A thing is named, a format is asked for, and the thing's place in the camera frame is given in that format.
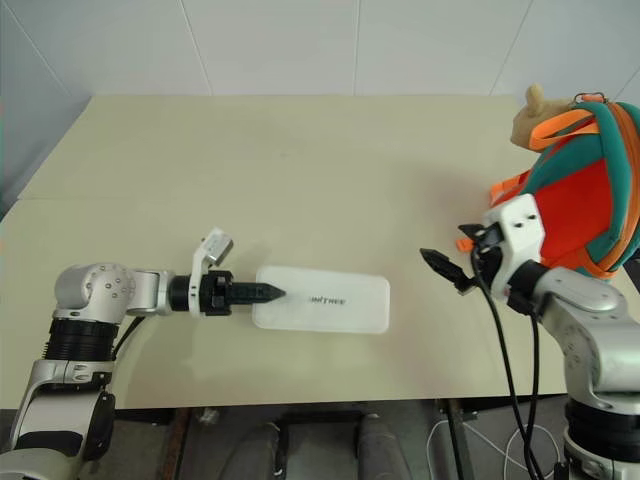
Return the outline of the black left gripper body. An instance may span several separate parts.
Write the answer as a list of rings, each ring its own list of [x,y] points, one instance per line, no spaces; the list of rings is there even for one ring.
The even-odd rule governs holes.
[[[233,275],[226,270],[209,270],[201,278],[201,314],[204,316],[230,316],[228,299]]]

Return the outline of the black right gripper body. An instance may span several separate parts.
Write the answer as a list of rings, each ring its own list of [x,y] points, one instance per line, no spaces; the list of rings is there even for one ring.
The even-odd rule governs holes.
[[[499,224],[485,226],[487,236],[484,243],[472,243],[470,260],[473,270],[473,285],[484,285],[494,298],[504,298],[504,287],[497,281],[502,266],[501,242],[504,234]]]

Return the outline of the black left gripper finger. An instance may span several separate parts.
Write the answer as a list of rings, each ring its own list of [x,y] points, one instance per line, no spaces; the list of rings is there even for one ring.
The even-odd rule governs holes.
[[[285,296],[285,293],[275,294],[255,294],[255,295],[233,295],[233,305],[252,305],[252,304],[264,304],[277,300]]]
[[[285,295],[286,292],[276,286],[263,282],[237,282],[232,285],[234,295]]]

